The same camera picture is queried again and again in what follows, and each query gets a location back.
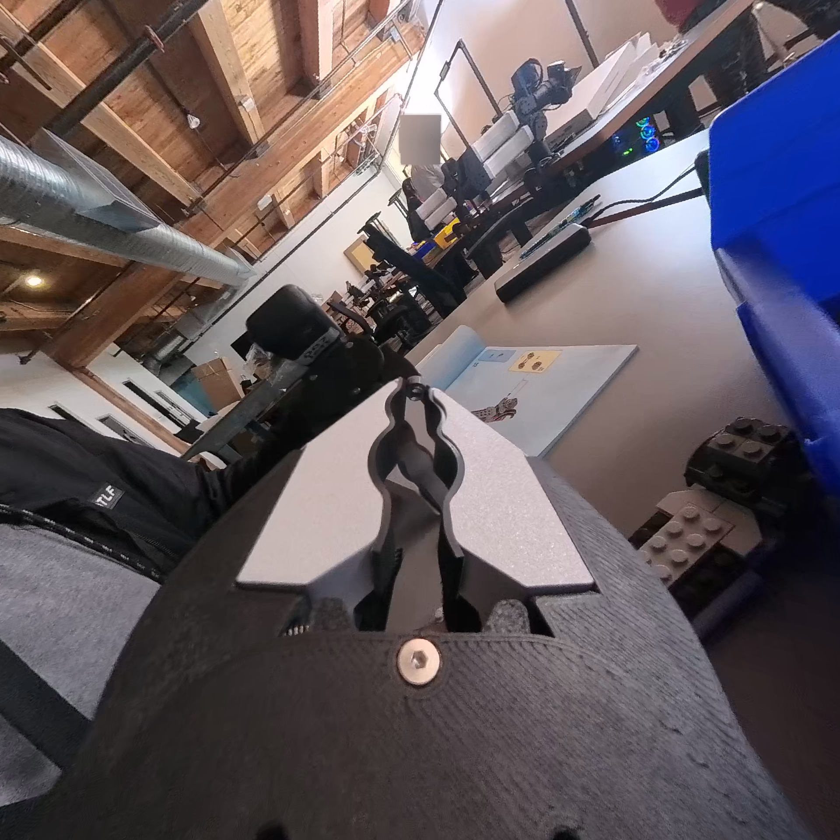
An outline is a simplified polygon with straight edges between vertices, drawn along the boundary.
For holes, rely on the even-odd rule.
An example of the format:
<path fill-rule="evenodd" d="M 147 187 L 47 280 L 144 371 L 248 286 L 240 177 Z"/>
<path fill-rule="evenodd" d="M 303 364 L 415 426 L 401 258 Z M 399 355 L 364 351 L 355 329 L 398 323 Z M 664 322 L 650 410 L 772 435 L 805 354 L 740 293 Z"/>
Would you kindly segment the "black power bank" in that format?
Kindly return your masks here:
<path fill-rule="evenodd" d="M 590 230 L 570 224 L 559 233 L 543 236 L 501 267 L 493 279 L 497 298 L 505 305 L 536 287 L 555 270 L 572 261 L 592 243 Z"/>

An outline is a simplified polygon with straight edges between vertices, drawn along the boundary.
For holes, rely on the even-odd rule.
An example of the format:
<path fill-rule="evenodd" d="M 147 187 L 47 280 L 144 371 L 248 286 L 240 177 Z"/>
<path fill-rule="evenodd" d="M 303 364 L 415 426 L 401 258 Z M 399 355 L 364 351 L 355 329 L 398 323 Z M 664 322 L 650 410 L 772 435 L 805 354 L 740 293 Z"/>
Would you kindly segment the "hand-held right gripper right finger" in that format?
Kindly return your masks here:
<path fill-rule="evenodd" d="M 438 388 L 423 395 L 434 441 L 443 616 L 477 633 L 500 602 L 595 592 L 595 579 L 528 458 Z"/>

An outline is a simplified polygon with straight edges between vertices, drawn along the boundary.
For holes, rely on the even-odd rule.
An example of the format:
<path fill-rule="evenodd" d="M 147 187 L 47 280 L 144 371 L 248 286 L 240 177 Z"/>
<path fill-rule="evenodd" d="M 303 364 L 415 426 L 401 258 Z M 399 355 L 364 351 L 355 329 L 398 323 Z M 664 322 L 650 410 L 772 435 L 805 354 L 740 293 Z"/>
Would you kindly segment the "dark toy brick model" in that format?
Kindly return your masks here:
<path fill-rule="evenodd" d="M 748 416 L 704 441 L 684 480 L 628 541 L 704 639 L 752 598 L 820 494 L 791 428 Z"/>

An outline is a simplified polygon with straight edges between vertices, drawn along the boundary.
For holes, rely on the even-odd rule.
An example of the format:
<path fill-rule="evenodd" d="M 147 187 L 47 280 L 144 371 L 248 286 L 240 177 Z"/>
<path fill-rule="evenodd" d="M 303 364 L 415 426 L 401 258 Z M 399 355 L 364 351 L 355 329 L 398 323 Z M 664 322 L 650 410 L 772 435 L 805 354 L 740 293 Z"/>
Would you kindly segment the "brown work table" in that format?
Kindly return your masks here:
<path fill-rule="evenodd" d="M 552 160 L 548 176 L 556 176 L 584 161 L 606 145 L 627 123 L 657 112 L 658 100 L 671 88 L 684 88 L 696 79 L 711 60 L 712 44 L 743 13 L 751 1 L 728 1 L 684 36 L 684 44 L 669 58 L 657 60 L 632 87 L 616 99 L 584 132 L 568 142 Z"/>

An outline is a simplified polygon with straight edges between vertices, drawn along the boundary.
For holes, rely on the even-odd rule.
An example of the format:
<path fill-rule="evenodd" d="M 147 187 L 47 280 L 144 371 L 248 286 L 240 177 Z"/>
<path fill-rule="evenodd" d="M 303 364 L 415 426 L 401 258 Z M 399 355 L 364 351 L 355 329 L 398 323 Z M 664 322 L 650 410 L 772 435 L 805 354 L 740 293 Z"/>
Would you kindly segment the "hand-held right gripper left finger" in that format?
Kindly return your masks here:
<path fill-rule="evenodd" d="M 401 551 L 386 480 L 406 381 L 385 384 L 301 451 L 236 584 L 339 600 L 362 631 L 385 630 Z"/>

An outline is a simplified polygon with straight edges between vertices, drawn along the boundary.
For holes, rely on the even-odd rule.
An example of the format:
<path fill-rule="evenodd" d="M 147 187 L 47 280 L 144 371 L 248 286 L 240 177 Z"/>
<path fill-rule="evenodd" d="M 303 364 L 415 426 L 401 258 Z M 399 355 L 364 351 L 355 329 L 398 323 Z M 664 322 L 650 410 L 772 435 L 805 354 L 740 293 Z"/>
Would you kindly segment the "blue pen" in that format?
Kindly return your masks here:
<path fill-rule="evenodd" d="M 519 258 L 526 259 L 532 256 L 537 250 L 539 250 L 540 247 L 560 235 L 566 228 L 579 223 L 592 212 L 594 207 L 601 201 L 601 198 L 601 194 L 594 195 L 586 202 L 576 207 L 575 210 L 569 213 L 566 217 L 562 218 L 557 224 L 543 231 L 535 241 L 527 247 L 523 247 L 520 251 Z"/>

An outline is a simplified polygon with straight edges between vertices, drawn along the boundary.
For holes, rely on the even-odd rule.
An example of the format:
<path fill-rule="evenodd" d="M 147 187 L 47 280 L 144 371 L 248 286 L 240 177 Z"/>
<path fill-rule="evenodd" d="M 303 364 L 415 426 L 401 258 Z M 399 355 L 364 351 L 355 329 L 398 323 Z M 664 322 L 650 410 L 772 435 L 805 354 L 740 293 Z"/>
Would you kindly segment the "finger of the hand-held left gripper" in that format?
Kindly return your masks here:
<path fill-rule="evenodd" d="M 420 444 L 407 420 L 396 420 L 385 439 L 385 473 L 397 469 L 421 498 L 441 517 L 448 489 L 438 475 L 433 455 Z"/>

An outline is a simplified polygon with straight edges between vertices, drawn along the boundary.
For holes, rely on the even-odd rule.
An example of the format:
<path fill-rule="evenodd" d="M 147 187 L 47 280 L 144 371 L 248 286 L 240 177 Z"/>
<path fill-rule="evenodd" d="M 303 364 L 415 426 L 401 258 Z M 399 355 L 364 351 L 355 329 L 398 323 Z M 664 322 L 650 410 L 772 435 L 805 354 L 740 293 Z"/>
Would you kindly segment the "grey desk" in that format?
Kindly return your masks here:
<path fill-rule="evenodd" d="M 631 534 L 684 486 L 688 457 L 738 416 L 784 423 L 710 247 L 704 198 L 597 228 L 509 305 L 486 281 L 411 353 L 461 324 L 490 345 L 634 344 L 547 460 Z M 742 728 L 815 837 L 838 838 L 838 552 L 834 521 L 796 534 L 707 651 Z"/>

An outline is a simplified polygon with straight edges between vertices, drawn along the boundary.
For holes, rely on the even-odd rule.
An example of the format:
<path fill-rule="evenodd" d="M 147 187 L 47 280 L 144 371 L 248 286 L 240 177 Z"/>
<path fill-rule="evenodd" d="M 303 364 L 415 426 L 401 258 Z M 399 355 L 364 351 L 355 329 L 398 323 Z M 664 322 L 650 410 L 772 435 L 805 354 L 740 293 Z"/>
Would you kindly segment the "cardboard box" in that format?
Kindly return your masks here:
<path fill-rule="evenodd" d="M 241 401 L 245 392 L 236 371 L 225 357 L 195 365 L 191 370 L 206 398 L 217 413 Z"/>

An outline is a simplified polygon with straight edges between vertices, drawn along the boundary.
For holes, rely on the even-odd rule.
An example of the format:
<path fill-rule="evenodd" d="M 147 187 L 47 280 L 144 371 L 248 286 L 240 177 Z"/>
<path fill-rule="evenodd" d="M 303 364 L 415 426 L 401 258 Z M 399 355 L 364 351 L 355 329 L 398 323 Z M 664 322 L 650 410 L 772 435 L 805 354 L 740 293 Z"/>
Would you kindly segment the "silver ventilation duct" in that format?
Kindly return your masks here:
<path fill-rule="evenodd" d="M 109 170 L 40 129 L 35 148 L 1 139 L 2 223 L 147 266 L 241 287 L 254 274 L 163 223 Z"/>

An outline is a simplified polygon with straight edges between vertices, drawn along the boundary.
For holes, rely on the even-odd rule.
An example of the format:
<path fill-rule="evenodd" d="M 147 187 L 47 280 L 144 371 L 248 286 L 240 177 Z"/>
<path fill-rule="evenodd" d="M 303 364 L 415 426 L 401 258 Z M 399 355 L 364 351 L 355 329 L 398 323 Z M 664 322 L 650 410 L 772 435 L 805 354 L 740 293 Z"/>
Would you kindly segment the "stack of white flat boxes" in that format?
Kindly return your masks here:
<path fill-rule="evenodd" d="M 649 33 L 636 35 L 615 49 L 601 65 L 575 83 L 568 102 L 547 111 L 548 145 L 561 145 L 591 126 L 611 102 L 636 82 L 657 54 L 657 45 Z"/>

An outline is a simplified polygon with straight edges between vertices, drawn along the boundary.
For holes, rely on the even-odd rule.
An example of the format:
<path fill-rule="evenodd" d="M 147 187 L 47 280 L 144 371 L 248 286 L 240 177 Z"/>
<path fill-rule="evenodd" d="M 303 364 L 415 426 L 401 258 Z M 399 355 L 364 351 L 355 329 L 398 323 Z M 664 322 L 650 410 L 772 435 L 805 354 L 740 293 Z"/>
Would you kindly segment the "person's left forearm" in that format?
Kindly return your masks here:
<path fill-rule="evenodd" d="M 301 395 L 279 415 L 268 440 L 254 454 L 202 478 L 200 509 L 208 522 L 220 519 L 286 456 L 302 448 L 350 410 L 324 395 Z"/>

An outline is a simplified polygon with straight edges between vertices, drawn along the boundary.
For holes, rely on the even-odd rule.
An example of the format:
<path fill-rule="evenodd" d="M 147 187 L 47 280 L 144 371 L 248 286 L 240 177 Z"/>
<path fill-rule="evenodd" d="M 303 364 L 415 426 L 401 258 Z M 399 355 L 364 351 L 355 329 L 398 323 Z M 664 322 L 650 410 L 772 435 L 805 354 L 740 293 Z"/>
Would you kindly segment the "blue plastic bin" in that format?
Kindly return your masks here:
<path fill-rule="evenodd" d="M 709 131 L 710 245 L 752 352 L 839 493 L 839 35 Z"/>

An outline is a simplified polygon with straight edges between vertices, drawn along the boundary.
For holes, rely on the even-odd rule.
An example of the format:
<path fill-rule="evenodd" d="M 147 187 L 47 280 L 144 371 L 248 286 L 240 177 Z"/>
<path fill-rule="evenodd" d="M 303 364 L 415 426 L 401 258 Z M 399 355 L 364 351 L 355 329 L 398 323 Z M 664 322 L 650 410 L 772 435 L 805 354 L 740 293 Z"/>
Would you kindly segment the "black office chair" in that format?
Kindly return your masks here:
<path fill-rule="evenodd" d="M 384 260 L 406 275 L 442 318 L 453 313 L 467 300 L 462 287 L 427 266 L 421 259 L 410 255 L 373 222 L 373 218 L 369 219 L 359 232 L 366 237 L 374 257 Z"/>

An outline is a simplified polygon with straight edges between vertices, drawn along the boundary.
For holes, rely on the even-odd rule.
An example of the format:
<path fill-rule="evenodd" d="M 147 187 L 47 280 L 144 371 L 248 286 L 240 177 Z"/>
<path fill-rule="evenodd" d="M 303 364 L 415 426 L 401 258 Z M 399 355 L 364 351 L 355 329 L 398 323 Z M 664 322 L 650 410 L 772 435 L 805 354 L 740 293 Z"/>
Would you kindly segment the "pale blue instruction booklet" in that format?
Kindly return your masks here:
<path fill-rule="evenodd" d="M 464 325 L 415 363 L 431 386 L 527 456 L 546 456 L 634 357 L 635 344 L 495 346 Z"/>

